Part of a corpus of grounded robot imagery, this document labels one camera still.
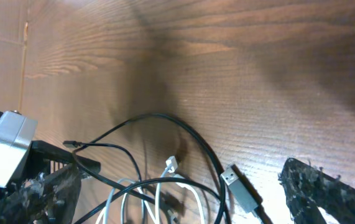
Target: wooden surface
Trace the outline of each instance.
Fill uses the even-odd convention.
[[[288,157],[355,187],[355,1],[38,0],[28,21],[22,112],[39,121],[37,139],[90,141],[136,114],[175,114],[224,166],[248,176],[274,223],[292,222],[278,182]],[[146,178],[178,154],[180,172],[214,186],[204,155],[166,121],[125,127],[104,142],[131,150]],[[120,152],[82,155],[101,161],[107,177],[136,177]],[[164,189],[185,201],[182,223],[199,223],[189,192]],[[85,181],[75,219],[109,190]],[[218,204],[208,202],[213,220]],[[234,223],[257,223],[228,203]],[[135,223],[138,206],[132,199]]]
[[[19,109],[27,3],[0,0],[0,111]]]

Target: gray usb connector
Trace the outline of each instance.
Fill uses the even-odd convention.
[[[235,165],[229,166],[220,177],[223,178],[228,189],[233,193],[234,198],[246,213],[252,212],[256,217],[260,218],[262,223],[271,223],[261,206],[262,199],[260,195]]]

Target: thin black wire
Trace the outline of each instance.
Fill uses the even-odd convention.
[[[111,134],[112,132],[114,132],[115,130],[138,120],[144,119],[144,118],[150,118],[150,117],[156,117],[156,118],[163,118],[163,119],[167,119],[177,125],[179,125],[181,128],[183,128],[184,130],[186,130],[188,133],[191,134],[191,136],[197,141],[197,143],[202,147],[202,149],[207,153],[207,155],[209,156],[214,169],[216,170],[216,173],[218,175],[218,177],[220,177],[221,173],[223,172],[223,167],[221,166],[220,161],[217,159],[216,154],[211,150],[210,146],[206,143],[206,141],[189,125],[187,125],[186,123],[184,123],[183,121],[180,121],[177,118],[171,117],[167,114],[160,114],[160,113],[150,113],[150,114],[143,114],[143,115],[139,115],[136,116],[135,118],[129,119],[117,126],[115,126],[114,128],[110,129],[109,131],[105,132],[104,134],[102,134],[101,136],[99,136],[98,138],[94,139],[93,141],[91,141],[91,143],[95,143],[97,141],[99,141],[100,139],[104,138],[105,136]],[[84,149],[86,149],[88,146],[83,146],[80,147],[78,149],[75,149],[72,152],[72,156],[74,158],[74,160],[76,161],[78,167],[80,167],[81,169],[83,169],[85,172],[87,172],[89,175],[92,175],[94,178],[102,181],[105,184],[108,184],[112,187],[115,187],[119,190],[124,189],[123,185],[118,184],[115,181],[109,180],[105,177],[103,177],[102,175],[96,174],[92,171],[90,171],[89,169],[87,169],[80,161],[79,158],[76,156],[76,153],[79,151],[82,151]],[[229,213],[228,210],[226,208],[226,186],[224,184],[224,180],[222,178],[219,178],[219,184],[220,184],[220,207],[219,207],[219,211],[216,217],[216,220],[214,221],[214,223],[216,224],[220,224],[221,219],[223,217],[224,214],[224,218],[226,220],[226,223],[231,223],[231,219],[229,217]],[[135,190],[133,191],[129,191],[130,194],[132,194],[135,197],[139,197],[141,199],[144,200],[148,200],[149,202],[153,202],[152,198],[147,197],[146,195],[141,195],[138,192],[136,192]]]
[[[142,181],[140,168],[137,165],[136,160],[133,158],[133,155],[127,149],[125,149],[124,147],[118,146],[116,144],[109,144],[109,143],[85,143],[85,142],[79,142],[79,143],[82,144],[82,145],[85,145],[85,146],[113,147],[113,148],[116,148],[116,149],[119,149],[119,150],[125,152],[127,154],[127,156],[130,158],[130,160],[132,161],[132,163],[133,163],[133,166],[134,166],[134,168],[135,168],[135,170],[137,172],[138,180],[140,182]],[[147,208],[144,206],[144,201],[141,201],[141,205],[142,205],[142,208],[143,208],[143,211],[142,211],[143,212],[142,224],[145,224],[145,219],[147,218]]]
[[[210,189],[209,187],[199,184],[197,182],[194,182],[192,180],[188,179],[181,179],[181,178],[175,178],[175,177],[164,177],[164,178],[154,178],[154,179],[149,179],[149,180],[143,180],[142,182],[136,182],[135,184],[131,184],[127,186],[125,189],[118,191],[117,193],[114,194],[111,202],[115,201],[118,199],[120,196],[124,195],[125,193],[129,193],[133,189],[136,189],[138,187],[146,187],[150,184],[157,184],[157,183],[166,183],[166,182],[179,182],[183,184],[188,184],[194,187],[198,187],[199,189],[202,189],[206,192],[208,192],[210,195],[212,195],[214,198],[220,201],[220,196]],[[74,224],[81,224],[93,215],[95,215],[97,212],[99,212],[101,209],[103,209],[106,205],[107,200],[105,200],[103,203],[99,204],[97,207],[92,209],[92,211],[88,212],[86,215],[81,217],[78,221],[76,221]]]

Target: wooden table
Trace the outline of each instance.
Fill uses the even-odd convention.
[[[40,0],[28,12],[22,112],[39,121],[37,139],[90,141],[137,114],[175,114],[224,166],[248,176],[274,223],[292,222],[278,181],[288,157],[355,187],[355,1]],[[181,173],[215,189],[205,155],[167,121],[143,121],[103,142],[127,147],[146,178],[178,154]],[[109,178],[136,177],[121,152],[82,155]],[[75,220],[109,190],[84,181]],[[182,223],[199,223],[189,192],[164,190],[185,201]],[[208,203],[212,221],[218,203]],[[228,203],[234,223],[257,223]],[[135,223],[139,205],[131,199]]]

